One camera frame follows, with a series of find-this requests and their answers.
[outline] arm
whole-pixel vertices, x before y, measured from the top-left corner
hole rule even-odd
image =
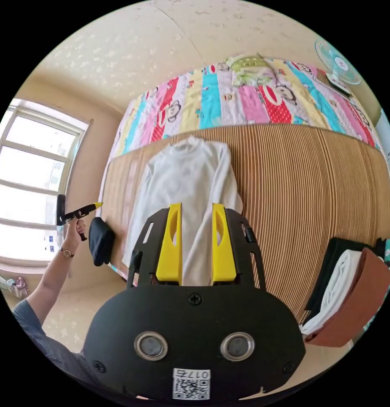
[[[62,247],[74,255],[82,241],[79,232],[84,233],[85,229],[86,226],[83,220],[73,218],[68,224],[68,230],[66,231]],[[37,288],[27,298],[41,325],[58,298],[71,263],[72,257],[66,258],[59,250],[48,265]]]

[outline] wristwatch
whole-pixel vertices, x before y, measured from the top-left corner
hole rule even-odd
[[[74,256],[68,249],[64,249],[63,247],[61,247],[61,252],[67,259]]]

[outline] pillow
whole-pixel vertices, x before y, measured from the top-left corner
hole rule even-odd
[[[259,54],[241,54],[230,57],[225,62],[232,70],[233,86],[264,86],[277,83],[273,69]]]

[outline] white towel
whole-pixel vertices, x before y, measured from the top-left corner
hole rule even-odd
[[[320,329],[341,307],[353,282],[361,251],[345,250],[339,257],[322,298],[320,312],[301,328],[309,335]]]

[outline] brown cloth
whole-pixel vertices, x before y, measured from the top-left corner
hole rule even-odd
[[[363,249],[351,288],[340,309],[322,328],[305,337],[310,345],[340,348],[375,315],[390,285],[387,265],[371,250]]]

